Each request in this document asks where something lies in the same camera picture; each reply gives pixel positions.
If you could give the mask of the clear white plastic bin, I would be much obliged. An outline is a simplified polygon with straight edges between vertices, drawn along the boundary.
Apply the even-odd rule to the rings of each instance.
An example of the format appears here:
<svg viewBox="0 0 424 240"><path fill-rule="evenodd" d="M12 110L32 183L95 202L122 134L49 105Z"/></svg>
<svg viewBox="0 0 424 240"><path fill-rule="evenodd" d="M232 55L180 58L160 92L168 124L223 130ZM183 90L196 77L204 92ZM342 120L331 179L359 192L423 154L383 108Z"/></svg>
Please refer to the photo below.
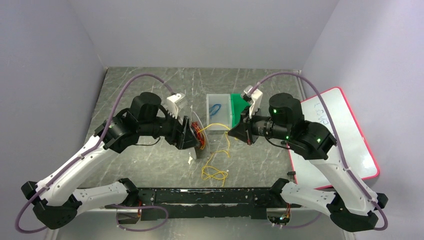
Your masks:
<svg viewBox="0 0 424 240"><path fill-rule="evenodd" d="M206 95L206 125L209 131L226 131L232 128L230 94Z"/></svg>

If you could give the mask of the green plastic bin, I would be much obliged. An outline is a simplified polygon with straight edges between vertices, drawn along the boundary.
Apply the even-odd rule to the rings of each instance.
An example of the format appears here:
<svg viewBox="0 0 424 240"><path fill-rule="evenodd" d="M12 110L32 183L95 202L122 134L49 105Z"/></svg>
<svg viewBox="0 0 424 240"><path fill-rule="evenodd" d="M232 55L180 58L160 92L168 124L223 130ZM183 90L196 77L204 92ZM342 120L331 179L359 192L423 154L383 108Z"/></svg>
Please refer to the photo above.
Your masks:
<svg viewBox="0 0 424 240"><path fill-rule="evenodd" d="M230 94L230 102L232 113L231 127L233 128L240 122L241 112L245 109L245 107L249 107L250 104L246 102L238 93Z"/></svg>

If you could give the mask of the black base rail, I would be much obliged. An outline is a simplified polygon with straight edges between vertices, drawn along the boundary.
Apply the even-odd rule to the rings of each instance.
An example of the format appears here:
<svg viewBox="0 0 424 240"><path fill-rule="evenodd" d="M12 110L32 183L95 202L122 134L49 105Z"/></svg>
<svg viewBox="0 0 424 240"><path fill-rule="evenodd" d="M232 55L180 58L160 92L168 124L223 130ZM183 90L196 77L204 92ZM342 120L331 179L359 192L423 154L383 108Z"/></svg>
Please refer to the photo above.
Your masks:
<svg viewBox="0 0 424 240"><path fill-rule="evenodd" d="M268 187L140 188L141 220L249 217L265 220L270 211L284 213L288 203Z"/></svg>

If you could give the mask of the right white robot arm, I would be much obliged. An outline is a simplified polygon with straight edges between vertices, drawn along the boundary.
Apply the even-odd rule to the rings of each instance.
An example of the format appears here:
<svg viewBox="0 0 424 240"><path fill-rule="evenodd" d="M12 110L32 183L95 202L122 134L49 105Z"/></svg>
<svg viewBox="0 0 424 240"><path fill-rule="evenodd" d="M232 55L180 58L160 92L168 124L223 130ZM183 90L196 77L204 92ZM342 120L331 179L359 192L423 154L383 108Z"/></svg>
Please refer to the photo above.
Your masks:
<svg viewBox="0 0 424 240"><path fill-rule="evenodd" d="M320 191L279 178L269 190L273 200L318 211L351 233L377 231L379 219L384 229L388 227L383 213L388 197L369 189L343 158L329 158L331 148L338 145L333 132L321 123L305 120L301 102L288 93L273 95L268 111L269 116L262 116L255 103L245 107L228 135L248 145L258 137L268 142L281 140L284 149L309 161L333 186L333 191Z"/></svg>

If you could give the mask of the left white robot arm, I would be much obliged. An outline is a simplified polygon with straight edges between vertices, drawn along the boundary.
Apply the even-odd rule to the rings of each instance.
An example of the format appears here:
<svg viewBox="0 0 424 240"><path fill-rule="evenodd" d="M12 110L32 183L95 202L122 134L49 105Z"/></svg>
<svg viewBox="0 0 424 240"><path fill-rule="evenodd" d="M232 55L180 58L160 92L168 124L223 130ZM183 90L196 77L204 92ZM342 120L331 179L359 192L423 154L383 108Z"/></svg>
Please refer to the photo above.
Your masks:
<svg viewBox="0 0 424 240"><path fill-rule="evenodd" d="M189 117L180 116L186 104L183 93L172 94L162 105L158 95L143 92L133 98L130 107L113 112L112 118L97 127L88 142L58 170L21 187L36 218L46 228L55 230L92 209L139 205L139 190L128 178L94 188L81 188L81 183L103 161L115 159L128 147L137 145L140 137L164 138L179 150L199 146Z"/></svg>

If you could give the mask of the pink framed whiteboard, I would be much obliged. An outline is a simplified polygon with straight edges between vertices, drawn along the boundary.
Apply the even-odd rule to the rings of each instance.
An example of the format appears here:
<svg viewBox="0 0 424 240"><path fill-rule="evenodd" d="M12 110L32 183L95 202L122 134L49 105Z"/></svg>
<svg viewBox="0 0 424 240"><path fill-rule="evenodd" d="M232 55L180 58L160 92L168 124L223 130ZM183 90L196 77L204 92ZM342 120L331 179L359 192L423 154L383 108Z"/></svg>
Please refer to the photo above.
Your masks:
<svg viewBox="0 0 424 240"><path fill-rule="evenodd" d="M334 122L348 166L363 180L379 176L380 167L342 89L333 87L320 95ZM317 190L331 187L326 177L309 160L303 159L292 150L289 156L296 172L294 177L296 184Z"/></svg>

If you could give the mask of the white cable spool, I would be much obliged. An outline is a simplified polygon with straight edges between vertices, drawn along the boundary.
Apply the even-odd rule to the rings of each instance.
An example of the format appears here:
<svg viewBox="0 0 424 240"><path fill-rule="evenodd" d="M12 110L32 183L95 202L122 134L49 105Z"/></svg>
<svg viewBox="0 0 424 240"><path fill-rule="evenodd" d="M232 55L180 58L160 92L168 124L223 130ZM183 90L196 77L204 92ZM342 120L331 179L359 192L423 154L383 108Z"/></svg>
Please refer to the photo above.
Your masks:
<svg viewBox="0 0 424 240"><path fill-rule="evenodd" d="M202 123L200 117L195 111L191 111L190 113L191 117L191 126L197 133L197 139L200 142L200 145L198 147L195 147L193 149L193 152L195 154L195 161L199 162L201 159L208 158L208 155L211 153L210 148L210 141L208 139L208 136L206 134L204 129L204 124Z"/></svg>

